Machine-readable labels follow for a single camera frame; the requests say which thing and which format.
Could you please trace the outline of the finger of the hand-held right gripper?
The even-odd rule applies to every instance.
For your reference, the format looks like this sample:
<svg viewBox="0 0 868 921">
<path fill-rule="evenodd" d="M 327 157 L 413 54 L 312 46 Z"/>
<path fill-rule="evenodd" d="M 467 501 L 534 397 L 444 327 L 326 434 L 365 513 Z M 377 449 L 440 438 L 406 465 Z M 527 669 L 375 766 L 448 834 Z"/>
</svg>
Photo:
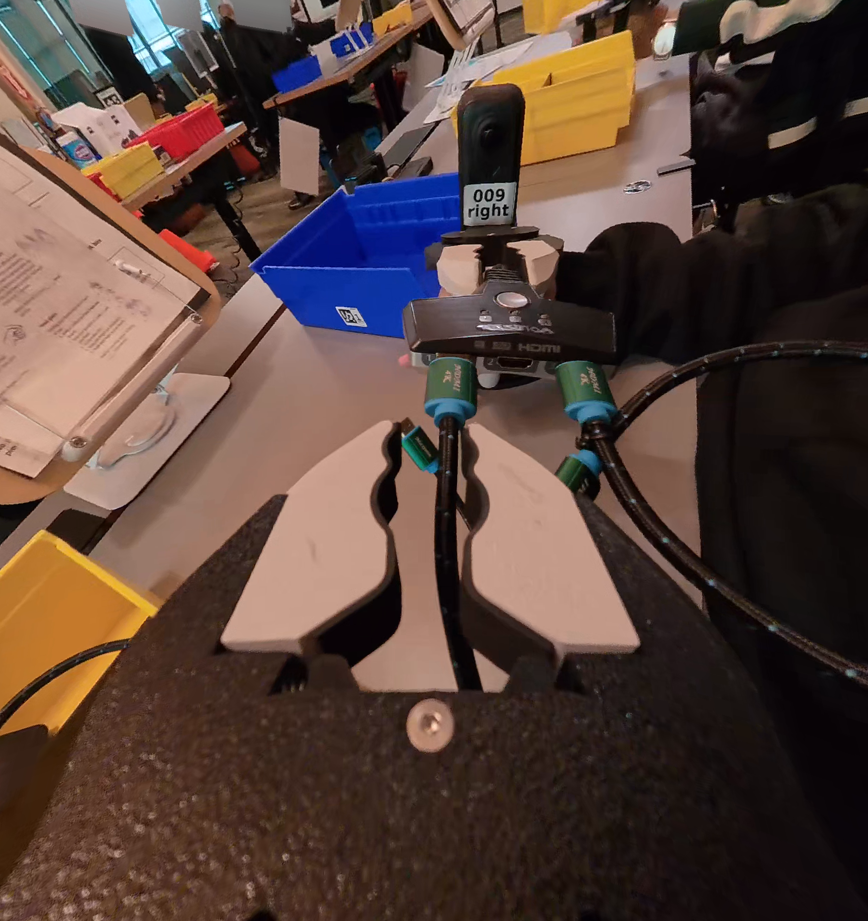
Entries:
<svg viewBox="0 0 868 921">
<path fill-rule="evenodd" d="M 555 296 L 556 273 L 564 247 L 561 239 L 526 239 L 520 241 L 526 279 L 539 296 Z"/>
<path fill-rule="evenodd" d="M 481 245 L 444 245 L 437 262 L 439 297 L 475 294 L 483 273 Z"/>
</svg>

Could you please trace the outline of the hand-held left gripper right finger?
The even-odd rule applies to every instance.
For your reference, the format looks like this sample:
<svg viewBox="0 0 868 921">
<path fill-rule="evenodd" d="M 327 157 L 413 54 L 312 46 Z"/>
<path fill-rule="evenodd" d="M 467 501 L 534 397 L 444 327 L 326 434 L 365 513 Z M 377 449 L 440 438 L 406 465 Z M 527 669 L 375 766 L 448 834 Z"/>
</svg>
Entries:
<svg viewBox="0 0 868 921">
<path fill-rule="evenodd" d="M 463 636 L 492 665 L 559 667 L 584 654 L 631 654 L 640 639 L 578 497 L 489 431 L 463 431 Z"/>
</svg>

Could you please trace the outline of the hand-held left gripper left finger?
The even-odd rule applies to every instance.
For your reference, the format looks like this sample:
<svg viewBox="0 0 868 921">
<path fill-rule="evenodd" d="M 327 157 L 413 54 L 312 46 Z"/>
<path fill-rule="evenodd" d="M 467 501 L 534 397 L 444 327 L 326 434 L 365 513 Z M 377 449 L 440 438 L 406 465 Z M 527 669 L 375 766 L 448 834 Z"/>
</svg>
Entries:
<svg viewBox="0 0 868 921">
<path fill-rule="evenodd" d="M 380 421 L 306 472 L 276 521 L 224 628 L 233 652 L 334 655 L 353 667 L 402 618 L 392 519 L 398 423 Z"/>
</svg>

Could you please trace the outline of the black video switch box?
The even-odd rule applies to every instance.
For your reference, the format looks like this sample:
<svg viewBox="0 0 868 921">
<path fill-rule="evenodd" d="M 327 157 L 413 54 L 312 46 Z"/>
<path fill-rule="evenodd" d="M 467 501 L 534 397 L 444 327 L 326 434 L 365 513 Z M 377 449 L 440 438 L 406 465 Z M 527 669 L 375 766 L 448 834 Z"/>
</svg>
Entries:
<svg viewBox="0 0 868 921">
<path fill-rule="evenodd" d="M 522 282 L 415 299 L 404 308 L 403 325 L 412 353 L 510 361 L 511 370 L 573 360 L 610 365 L 617 356 L 612 313 L 543 297 Z"/>
</svg>

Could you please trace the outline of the blue storage bin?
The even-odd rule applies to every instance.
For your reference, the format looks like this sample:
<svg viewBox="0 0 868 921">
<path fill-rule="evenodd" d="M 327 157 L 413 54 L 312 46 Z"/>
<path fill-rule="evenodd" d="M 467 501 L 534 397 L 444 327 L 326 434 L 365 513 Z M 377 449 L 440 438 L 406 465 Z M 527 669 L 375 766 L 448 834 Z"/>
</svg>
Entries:
<svg viewBox="0 0 868 921">
<path fill-rule="evenodd" d="M 440 293 L 426 249 L 460 217 L 456 172 L 341 188 L 251 268 L 303 326 L 403 338 L 405 306 Z"/>
</svg>

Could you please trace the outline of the black square hub with cable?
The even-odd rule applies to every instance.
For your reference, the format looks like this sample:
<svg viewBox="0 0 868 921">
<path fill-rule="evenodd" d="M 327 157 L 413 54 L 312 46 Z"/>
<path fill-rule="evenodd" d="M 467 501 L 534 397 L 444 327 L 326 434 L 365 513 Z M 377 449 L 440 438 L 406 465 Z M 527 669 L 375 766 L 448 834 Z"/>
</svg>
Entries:
<svg viewBox="0 0 868 921">
<path fill-rule="evenodd" d="M 128 638 L 118 639 L 76 653 L 38 675 L 0 708 L 0 813 L 33 777 L 50 740 L 49 728 L 44 723 L 6 734 L 1 733 L 3 728 L 45 687 L 83 664 L 118 655 L 128 649 L 130 643 Z"/>
</svg>

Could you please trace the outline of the person's right forearm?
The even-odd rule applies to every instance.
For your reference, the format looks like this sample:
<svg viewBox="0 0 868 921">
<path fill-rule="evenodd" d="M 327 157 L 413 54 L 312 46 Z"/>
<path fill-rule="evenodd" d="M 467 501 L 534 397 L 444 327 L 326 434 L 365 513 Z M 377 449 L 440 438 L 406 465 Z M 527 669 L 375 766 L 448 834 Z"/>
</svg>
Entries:
<svg viewBox="0 0 868 921">
<path fill-rule="evenodd" d="M 868 185 L 769 205 L 732 234 L 681 242 L 618 224 L 564 252 L 560 300 L 615 317 L 617 357 L 681 364 L 770 339 L 868 344 Z"/>
</svg>

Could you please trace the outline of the grey desk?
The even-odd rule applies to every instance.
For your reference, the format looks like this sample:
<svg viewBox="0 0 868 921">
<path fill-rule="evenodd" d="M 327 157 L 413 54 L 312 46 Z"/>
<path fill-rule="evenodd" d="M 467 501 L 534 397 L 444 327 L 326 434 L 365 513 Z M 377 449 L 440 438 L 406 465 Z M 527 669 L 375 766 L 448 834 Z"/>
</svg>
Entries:
<svg viewBox="0 0 868 921">
<path fill-rule="evenodd" d="M 657 168 L 689 147 L 689 58 L 640 61 L 632 120 L 611 149 L 524 167 L 519 218 L 583 250 L 602 229 L 627 220 L 691 232 L 689 171 Z M 638 194 L 624 186 L 647 179 Z M 425 379 L 400 365 L 401 339 L 301 326 L 266 284 L 252 278 L 189 356 L 191 373 L 224 373 L 226 396 L 127 507 L 110 516 L 92 556 L 124 581 L 167 598 L 268 498 L 375 422 L 424 422 Z M 485 397 L 477 419 L 554 469 L 574 447 L 554 387 L 537 383 Z M 694 480 L 696 393 L 682 385 L 620 441 L 645 497 L 695 551 L 700 530 Z M 410 462 L 398 480 L 394 525 L 404 586 L 424 592 L 433 574 L 433 478 Z M 65 509 L 100 510 L 59 491 L 0 545 L 0 568 Z"/>
</svg>

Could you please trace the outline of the white printed papers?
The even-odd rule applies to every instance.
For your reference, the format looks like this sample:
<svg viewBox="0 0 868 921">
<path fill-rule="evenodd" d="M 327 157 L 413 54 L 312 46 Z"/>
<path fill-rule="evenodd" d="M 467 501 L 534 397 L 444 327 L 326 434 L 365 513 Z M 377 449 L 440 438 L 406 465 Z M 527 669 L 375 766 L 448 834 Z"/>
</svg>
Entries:
<svg viewBox="0 0 868 921">
<path fill-rule="evenodd" d="M 427 83 L 427 88 L 436 88 L 439 94 L 424 123 L 437 123 L 449 118 L 469 86 L 516 62 L 528 52 L 534 40 L 521 40 L 478 56 L 473 56 L 472 49 L 455 52 L 446 74 Z"/>
</svg>

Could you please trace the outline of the black flat device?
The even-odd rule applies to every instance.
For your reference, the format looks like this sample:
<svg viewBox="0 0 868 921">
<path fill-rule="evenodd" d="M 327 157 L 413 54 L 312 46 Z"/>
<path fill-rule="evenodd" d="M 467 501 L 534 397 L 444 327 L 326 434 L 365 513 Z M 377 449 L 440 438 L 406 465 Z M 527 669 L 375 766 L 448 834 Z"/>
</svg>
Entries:
<svg viewBox="0 0 868 921">
<path fill-rule="evenodd" d="M 414 158 L 418 149 L 425 144 L 428 137 L 437 128 L 434 122 L 424 123 L 420 127 L 405 132 L 393 145 L 382 154 L 385 169 L 384 178 L 395 178 Z"/>
</svg>

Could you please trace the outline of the large yellow storage bin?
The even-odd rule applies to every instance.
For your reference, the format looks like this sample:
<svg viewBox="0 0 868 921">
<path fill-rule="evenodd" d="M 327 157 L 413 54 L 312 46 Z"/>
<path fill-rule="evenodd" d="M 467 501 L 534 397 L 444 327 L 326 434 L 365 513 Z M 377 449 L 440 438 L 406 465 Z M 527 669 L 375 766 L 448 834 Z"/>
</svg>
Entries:
<svg viewBox="0 0 868 921">
<path fill-rule="evenodd" d="M 635 53 L 628 30 L 515 63 L 473 86 L 514 84 L 525 99 L 521 165 L 612 147 L 629 125 Z"/>
</svg>

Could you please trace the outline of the brown table with black legs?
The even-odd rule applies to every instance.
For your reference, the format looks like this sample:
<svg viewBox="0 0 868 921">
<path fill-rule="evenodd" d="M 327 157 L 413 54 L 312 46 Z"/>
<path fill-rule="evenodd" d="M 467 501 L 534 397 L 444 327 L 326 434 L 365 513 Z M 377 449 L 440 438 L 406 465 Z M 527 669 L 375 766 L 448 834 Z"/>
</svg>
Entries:
<svg viewBox="0 0 868 921">
<path fill-rule="evenodd" d="M 411 43 L 419 38 L 421 31 L 433 20 L 433 14 L 425 3 L 413 3 L 410 9 L 413 14 L 410 23 L 387 32 L 364 52 L 356 53 L 344 61 L 338 61 L 330 75 L 322 76 L 307 85 L 284 93 L 276 93 L 267 98 L 262 104 L 263 109 L 282 109 L 295 101 L 310 97 L 332 86 L 342 84 L 359 88 L 372 86 L 385 129 L 387 132 L 393 132 L 405 117 L 402 105 L 397 98 L 397 87 L 393 75 L 394 66 L 408 59 Z"/>
<path fill-rule="evenodd" d="M 123 207 L 130 212 L 142 210 L 152 201 L 172 194 L 175 189 L 181 186 L 184 179 L 192 177 L 196 171 L 203 168 L 214 157 L 228 151 L 233 144 L 236 144 L 247 133 L 248 128 L 243 121 L 226 126 L 219 136 L 208 140 L 198 150 L 170 166 L 164 175 L 150 180 L 139 190 L 123 199 Z M 262 250 L 246 228 L 241 213 L 237 211 L 236 206 L 229 200 L 225 183 L 220 189 L 213 190 L 212 199 L 215 212 L 227 227 L 241 252 L 248 258 L 249 262 L 258 259 L 262 255 Z"/>
</svg>

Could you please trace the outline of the small blue bin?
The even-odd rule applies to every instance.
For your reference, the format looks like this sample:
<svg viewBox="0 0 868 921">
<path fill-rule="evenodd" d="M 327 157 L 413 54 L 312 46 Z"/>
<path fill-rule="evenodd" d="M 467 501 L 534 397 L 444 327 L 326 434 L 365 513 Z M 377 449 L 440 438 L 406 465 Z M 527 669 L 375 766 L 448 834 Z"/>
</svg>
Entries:
<svg viewBox="0 0 868 921">
<path fill-rule="evenodd" d="M 321 63 L 314 54 L 308 54 L 306 57 L 272 73 L 273 85 L 278 94 L 298 90 L 321 78 Z"/>
</svg>

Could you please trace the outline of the person's black jacket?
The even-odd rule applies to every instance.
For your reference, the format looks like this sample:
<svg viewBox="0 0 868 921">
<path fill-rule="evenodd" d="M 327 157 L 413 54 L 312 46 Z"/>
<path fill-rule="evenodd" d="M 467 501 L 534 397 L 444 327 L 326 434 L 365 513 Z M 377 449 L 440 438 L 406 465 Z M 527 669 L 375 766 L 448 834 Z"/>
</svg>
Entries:
<svg viewBox="0 0 868 921">
<path fill-rule="evenodd" d="M 702 556 L 781 624 L 868 667 L 868 362 L 752 363 L 698 391 Z M 809 804 L 868 906 L 868 696 L 711 591 Z"/>
</svg>

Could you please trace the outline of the red-orange plastic piece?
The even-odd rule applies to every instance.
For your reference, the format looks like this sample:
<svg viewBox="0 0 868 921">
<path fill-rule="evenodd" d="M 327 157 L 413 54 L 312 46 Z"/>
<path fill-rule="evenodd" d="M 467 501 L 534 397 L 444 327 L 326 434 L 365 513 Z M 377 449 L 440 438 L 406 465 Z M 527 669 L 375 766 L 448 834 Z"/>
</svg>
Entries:
<svg viewBox="0 0 868 921">
<path fill-rule="evenodd" d="M 167 228 L 162 229 L 160 236 L 165 243 L 173 247 L 183 258 L 194 265 L 198 270 L 209 274 L 219 266 L 219 261 L 208 250 L 201 250 L 187 242 L 182 236 L 178 236 Z"/>
</svg>

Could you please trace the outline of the document holder with instruction sheet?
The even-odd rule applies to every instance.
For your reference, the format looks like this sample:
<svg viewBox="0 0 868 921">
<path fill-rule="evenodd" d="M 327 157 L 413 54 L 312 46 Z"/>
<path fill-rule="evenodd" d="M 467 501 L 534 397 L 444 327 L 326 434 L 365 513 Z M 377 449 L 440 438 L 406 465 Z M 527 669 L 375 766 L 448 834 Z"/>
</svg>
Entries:
<svg viewBox="0 0 868 921">
<path fill-rule="evenodd" d="M 47 204 L 48 216 L 95 253 L 126 259 L 130 266 L 159 272 L 164 283 L 178 283 L 183 309 L 178 325 L 157 351 L 76 430 L 36 477 L 0 466 L 0 505 L 11 505 L 40 500 L 63 488 L 215 324 L 222 301 L 204 272 L 75 167 L 53 155 L 20 147 L 2 132 L 0 167 L 0 178 L 23 179 L 19 190 L 34 196 L 26 203 Z"/>
</svg>

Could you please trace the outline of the red plastic basket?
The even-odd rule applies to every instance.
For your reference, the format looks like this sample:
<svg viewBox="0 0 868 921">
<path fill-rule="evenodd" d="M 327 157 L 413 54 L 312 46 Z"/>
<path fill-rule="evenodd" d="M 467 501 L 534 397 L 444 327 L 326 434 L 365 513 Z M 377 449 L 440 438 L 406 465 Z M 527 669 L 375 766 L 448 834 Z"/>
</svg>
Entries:
<svg viewBox="0 0 868 921">
<path fill-rule="evenodd" d="M 213 104 L 208 103 L 158 122 L 129 141 L 127 147 L 140 144 L 160 146 L 171 159 L 181 161 L 216 139 L 224 130 Z"/>
</svg>

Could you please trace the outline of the black garment with pale stripes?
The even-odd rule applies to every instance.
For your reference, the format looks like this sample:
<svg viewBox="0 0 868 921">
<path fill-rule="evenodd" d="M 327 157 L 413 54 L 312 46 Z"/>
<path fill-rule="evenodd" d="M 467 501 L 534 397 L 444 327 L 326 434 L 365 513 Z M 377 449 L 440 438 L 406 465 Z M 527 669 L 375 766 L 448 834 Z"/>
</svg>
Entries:
<svg viewBox="0 0 868 921">
<path fill-rule="evenodd" d="M 868 1 L 685 2 L 693 202 L 868 180 Z"/>
</svg>

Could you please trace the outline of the white printed box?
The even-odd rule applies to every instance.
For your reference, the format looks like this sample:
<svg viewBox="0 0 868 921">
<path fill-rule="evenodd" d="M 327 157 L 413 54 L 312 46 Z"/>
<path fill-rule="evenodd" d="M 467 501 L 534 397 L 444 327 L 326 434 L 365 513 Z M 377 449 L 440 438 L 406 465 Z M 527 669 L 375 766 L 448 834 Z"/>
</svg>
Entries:
<svg viewBox="0 0 868 921">
<path fill-rule="evenodd" d="M 78 102 L 52 113 L 51 118 L 59 127 L 81 132 L 102 158 L 117 155 L 138 135 L 135 123 L 121 105 L 96 109 Z"/>
</svg>

